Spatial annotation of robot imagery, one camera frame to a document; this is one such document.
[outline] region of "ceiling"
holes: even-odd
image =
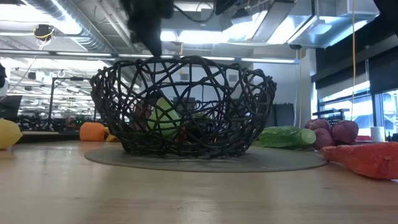
[[[1,5],[0,49],[38,50],[42,45],[32,31],[39,24],[54,26],[55,32],[50,42],[43,47],[47,51],[62,52],[118,52],[125,54],[149,54],[142,44],[129,41],[126,28],[127,17],[121,9],[119,0],[23,0],[31,5]],[[183,40],[181,42],[164,41],[166,55],[200,55],[212,57],[251,57],[295,59],[296,51],[288,44],[300,44],[304,47],[327,47],[349,35],[352,30],[352,13],[349,8],[352,0],[250,0],[241,1],[220,16],[206,24],[189,21],[181,13],[175,12],[173,18],[162,21],[162,38],[165,40]],[[37,2],[53,4],[57,2],[63,11],[49,13],[38,10]],[[356,29],[372,21],[378,11],[370,2],[363,0],[356,8]],[[211,12],[213,1],[176,1],[176,5],[193,17],[204,18]],[[244,6],[251,21],[233,26],[231,15]],[[54,15],[60,12],[63,18]],[[36,60],[26,55],[3,55],[0,62],[11,69],[10,85],[13,94],[25,94],[24,106],[37,106],[48,111],[51,77],[93,76],[97,69],[109,66],[111,62],[101,58],[56,58],[38,57]],[[44,79],[22,78],[32,65],[30,72],[37,72]],[[77,92],[67,87],[78,86]],[[55,90],[55,106],[69,107],[87,113],[93,111],[87,81],[74,83],[64,81]]]

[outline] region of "exposed duct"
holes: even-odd
[[[59,22],[74,24],[81,29],[82,38],[73,40],[89,52],[115,52],[112,45],[92,25],[71,0],[25,0],[36,10],[48,14]]]

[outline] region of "wire basket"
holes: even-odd
[[[131,84],[123,82],[122,73],[132,70]],[[197,77],[198,70],[206,75]],[[228,81],[232,72],[236,82]],[[142,91],[134,87],[139,80]],[[276,91],[262,70],[199,56],[119,61],[90,84],[101,118],[124,150],[158,156],[241,156],[264,129]],[[199,91],[201,101],[192,101]],[[213,99],[206,101],[204,93]]]

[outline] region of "green pear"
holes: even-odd
[[[167,102],[167,100],[163,97],[159,98],[156,102],[156,105],[160,108],[162,108],[163,110],[167,111],[169,109],[171,109],[171,105]],[[180,116],[177,114],[177,112],[175,110],[170,110],[169,112],[167,112],[167,114],[170,116],[170,118],[165,114],[163,116],[165,112],[162,112],[159,109],[155,109],[152,114],[149,116],[149,119],[153,119],[156,121],[173,121],[173,120],[179,120]],[[172,127],[177,127],[180,126],[180,122],[176,121],[176,122],[169,122],[169,123],[156,123],[153,121],[148,121],[148,126],[151,129],[155,129],[155,131],[157,131],[158,133],[160,133],[161,135],[168,137],[168,138],[172,138],[175,136],[176,132],[175,129],[170,129],[170,130],[162,130],[164,128],[172,128]]]

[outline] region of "desk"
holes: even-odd
[[[14,146],[0,160],[1,223],[396,223],[398,183],[330,164],[293,172],[189,173],[83,157],[120,143]]]

